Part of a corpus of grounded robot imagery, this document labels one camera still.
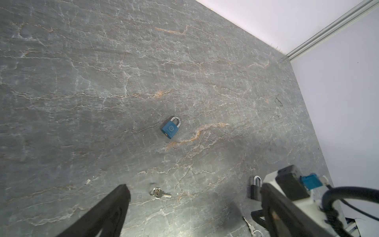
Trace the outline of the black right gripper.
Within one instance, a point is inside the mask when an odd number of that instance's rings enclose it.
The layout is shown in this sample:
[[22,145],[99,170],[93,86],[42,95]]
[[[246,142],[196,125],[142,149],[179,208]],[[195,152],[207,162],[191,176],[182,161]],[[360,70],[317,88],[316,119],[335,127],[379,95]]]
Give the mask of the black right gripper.
[[310,192],[303,185],[301,176],[302,173],[295,165],[282,168],[277,172],[275,180],[291,201],[310,197]]

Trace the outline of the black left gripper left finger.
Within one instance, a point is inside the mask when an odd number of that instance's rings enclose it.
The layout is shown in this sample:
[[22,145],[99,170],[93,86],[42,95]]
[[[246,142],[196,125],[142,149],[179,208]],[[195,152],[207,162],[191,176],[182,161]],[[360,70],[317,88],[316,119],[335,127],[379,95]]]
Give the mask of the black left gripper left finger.
[[119,237],[131,194],[125,184],[117,186],[60,237]]

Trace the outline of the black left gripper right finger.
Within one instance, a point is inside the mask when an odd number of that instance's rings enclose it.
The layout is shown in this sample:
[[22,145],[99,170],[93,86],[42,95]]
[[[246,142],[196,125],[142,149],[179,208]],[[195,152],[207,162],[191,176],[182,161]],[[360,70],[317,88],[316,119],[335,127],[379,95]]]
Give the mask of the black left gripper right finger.
[[322,202],[310,197],[291,201],[279,185],[264,183],[261,189],[266,227],[272,237],[332,237],[326,225],[335,226],[335,191],[327,191]]

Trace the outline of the silver key with ring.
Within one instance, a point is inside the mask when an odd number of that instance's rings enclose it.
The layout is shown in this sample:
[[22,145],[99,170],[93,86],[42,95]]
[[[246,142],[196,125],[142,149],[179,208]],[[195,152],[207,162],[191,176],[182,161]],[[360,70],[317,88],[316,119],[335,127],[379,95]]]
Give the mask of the silver key with ring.
[[256,230],[255,227],[252,226],[244,216],[242,218],[247,224],[252,237],[263,237],[263,233],[260,230]]

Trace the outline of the black padlock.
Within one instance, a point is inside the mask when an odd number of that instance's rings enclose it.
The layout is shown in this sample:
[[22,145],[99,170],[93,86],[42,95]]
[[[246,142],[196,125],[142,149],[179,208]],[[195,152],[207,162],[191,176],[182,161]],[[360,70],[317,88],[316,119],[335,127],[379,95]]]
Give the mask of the black padlock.
[[251,199],[255,201],[262,201],[261,188],[263,182],[260,176],[254,176],[253,184],[251,185]]

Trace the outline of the small silver key on table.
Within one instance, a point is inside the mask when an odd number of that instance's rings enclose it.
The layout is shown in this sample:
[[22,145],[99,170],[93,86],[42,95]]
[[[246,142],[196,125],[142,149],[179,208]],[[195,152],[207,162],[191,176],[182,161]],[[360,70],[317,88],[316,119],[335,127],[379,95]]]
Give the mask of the small silver key on table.
[[157,188],[153,188],[150,193],[149,193],[151,196],[155,197],[156,199],[160,199],[160,198],[163,198],[163,197],[167,197],[167,198],[171,198],[171,195],[164,192],[161,188],[157,187]]

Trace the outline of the blue padlock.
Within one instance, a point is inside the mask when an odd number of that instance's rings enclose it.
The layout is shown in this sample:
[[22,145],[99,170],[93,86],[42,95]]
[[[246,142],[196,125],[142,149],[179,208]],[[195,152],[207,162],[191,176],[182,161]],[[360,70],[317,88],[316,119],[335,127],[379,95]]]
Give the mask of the blue padlock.
[[174,116],[169,120],[162,128],[162,133],[167,136],[169,139],[172,139],[173,136],[177,133],[179,130],[179,127],[181,125],[181,119],[177,116]]

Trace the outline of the aluminium frame rails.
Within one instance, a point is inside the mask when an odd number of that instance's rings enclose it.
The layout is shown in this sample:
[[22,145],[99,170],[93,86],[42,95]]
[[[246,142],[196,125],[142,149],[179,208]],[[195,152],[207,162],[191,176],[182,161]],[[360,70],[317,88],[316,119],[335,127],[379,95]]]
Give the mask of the aluminium frame rails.
[[362,1],[357,6],[353,7],[347,13],[339,17],[337,20],[332,22],[330,25],[322,29],[320,32],[309,38],[307,41],[302,43],[300,46],[289,52],[286,56],[290,62],[300,58],[313,48],[317,47],[322,42],[326,41],[339,31],[343,30],[353,22],[357,21],[364,15],[368,14],[370,11],[379,7],[378,0]]

